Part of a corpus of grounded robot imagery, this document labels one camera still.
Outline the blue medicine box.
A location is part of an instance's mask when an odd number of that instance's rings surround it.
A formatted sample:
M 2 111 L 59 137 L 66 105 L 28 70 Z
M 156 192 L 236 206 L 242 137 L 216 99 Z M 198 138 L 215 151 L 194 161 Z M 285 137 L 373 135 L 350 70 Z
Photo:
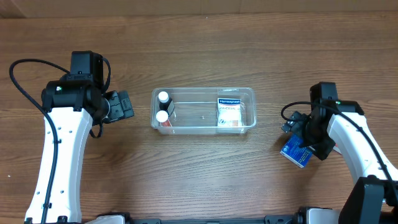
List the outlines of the blue medicine box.
M 293 134 L 280 150 L 281 155 L 300 168 L 304 168 L 312 156 L 311 150 L 300 147 L 302 143 L 303 140 Z

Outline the orange bottle white cap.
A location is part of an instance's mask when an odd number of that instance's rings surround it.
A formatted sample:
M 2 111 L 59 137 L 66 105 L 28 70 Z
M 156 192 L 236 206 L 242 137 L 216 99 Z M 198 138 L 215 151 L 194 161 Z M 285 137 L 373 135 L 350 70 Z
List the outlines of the orange bottle white cap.
M 171 127 L 171 123 L 169 121 L 169 114 L 165 110 L 160 110 L 155 115 L 156 120 L 159 122 L 160 126 L 163 127 Z

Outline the black bottle white cap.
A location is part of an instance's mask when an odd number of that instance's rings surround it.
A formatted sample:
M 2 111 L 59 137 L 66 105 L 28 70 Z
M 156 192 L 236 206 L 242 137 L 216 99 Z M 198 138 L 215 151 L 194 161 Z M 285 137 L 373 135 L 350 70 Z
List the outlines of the black bottle white cap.
M 175 109 L 174 101 L 171 96 L 166 91 L 162 91 L 158 94 L 158 99 L 159 109 L 166 111 L 168 115 L 171 116 Z

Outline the white Hansaplast plaster box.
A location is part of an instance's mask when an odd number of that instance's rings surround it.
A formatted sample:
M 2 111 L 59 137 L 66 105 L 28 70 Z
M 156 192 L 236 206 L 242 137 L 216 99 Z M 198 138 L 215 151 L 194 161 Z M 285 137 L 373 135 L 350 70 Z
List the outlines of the white Hansaplast plaster box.
M 241 99 L 218 98 L 218 127 L 242 126 Z

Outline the red medicine box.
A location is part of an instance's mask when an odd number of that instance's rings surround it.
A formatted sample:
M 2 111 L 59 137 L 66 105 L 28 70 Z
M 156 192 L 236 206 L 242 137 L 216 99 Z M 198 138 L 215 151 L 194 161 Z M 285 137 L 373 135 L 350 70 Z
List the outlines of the red medicine box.
M 333 150 L 336 151 L 337 153 L 341 154 L 341 151 L 340 151 L 340 149 L 338 148 L 338 145 L 337 145 L 337 144 L 334 145 Z

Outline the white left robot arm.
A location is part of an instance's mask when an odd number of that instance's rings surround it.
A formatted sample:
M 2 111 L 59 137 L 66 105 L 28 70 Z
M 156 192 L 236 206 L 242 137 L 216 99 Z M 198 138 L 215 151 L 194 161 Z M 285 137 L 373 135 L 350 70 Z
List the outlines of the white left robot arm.
M 25 223 L 81 223 L 83 156 L 93 126 L 133 116 L 126 91 L 103 93 L 89 80 L 51 81 L 42 92 L 45 141 Z

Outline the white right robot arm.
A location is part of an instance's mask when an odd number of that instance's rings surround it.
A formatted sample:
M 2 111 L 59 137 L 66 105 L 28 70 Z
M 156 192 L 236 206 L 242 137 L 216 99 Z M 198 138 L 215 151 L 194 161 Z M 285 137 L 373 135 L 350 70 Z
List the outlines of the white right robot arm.
M 302 138 L 302 146 L 321 160 L 337 147 L 354 187 L 341 210 L 303 207 L 294 223 L 397 223 L 397 168 L 372 136 L 359 104 L 317 100 L 310 106 L 310 114 L 285 118 L 283 131 Z

